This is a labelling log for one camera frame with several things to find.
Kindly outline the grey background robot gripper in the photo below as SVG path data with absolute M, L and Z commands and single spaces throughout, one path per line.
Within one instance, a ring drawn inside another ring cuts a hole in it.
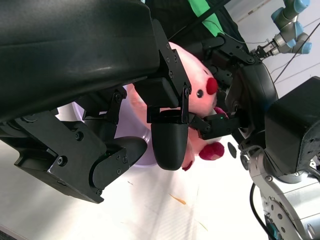
M 277 44 L 274 41 L 271 41 L 263 46 L 258 45 L 251 51 L 251 54 L 257 59 L 264 60 L 268 57 L 274 56 L 277 49 Z

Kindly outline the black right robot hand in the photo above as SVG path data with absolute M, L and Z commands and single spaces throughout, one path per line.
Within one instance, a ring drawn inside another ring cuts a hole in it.
M 194 42 L 186 50 L 196 56 L 218 83 L 217 103 L 224 113 L 194 117 L 192 126 L 204 140 L 227 135 L 237 142 L 264 140 L 265 113 L 278 95 L 272 78 L 253 53 L 229 36 Z

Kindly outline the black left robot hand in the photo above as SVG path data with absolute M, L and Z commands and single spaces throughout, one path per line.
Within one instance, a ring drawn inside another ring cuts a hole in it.
M 101 203 L 106 186 L 147 150 L 115 138 L 125 86 L 146 104 L 164 170 L 184 161 L 191 83 L 159 21 L 139 0 L 0 3 L 0 139 L 15 165 L 58 190 Z

